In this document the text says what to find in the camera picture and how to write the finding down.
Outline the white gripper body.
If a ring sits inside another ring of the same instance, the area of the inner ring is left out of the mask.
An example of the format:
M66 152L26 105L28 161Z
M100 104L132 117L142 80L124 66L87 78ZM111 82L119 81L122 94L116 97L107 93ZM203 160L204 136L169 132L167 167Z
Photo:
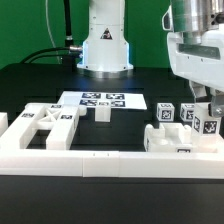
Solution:
M167 35L168 55L175 75L224 92L224 31L210 30L201 45L180 51L184 45L179 33Z

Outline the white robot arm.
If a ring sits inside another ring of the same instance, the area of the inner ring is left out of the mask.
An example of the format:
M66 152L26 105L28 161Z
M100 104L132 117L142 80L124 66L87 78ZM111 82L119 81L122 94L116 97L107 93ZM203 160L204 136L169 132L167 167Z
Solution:
M78 67L95 77L133 68L124 38L125 0L90 0L89 35ZM211 96L209 115L224 117L224 0L170 0L162 17L173 73L195 99Z

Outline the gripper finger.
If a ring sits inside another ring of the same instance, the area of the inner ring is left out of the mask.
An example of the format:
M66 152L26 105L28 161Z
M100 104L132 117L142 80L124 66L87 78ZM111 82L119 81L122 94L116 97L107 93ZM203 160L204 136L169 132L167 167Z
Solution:
M223 117L224 116L224 92L211 88L210 94L211 104L210 112L213 117Z
M208 100L206 88L204 85L199 84L194 81L190 81L189 87L193 94L195 103L202 103L202 102L206 102Z

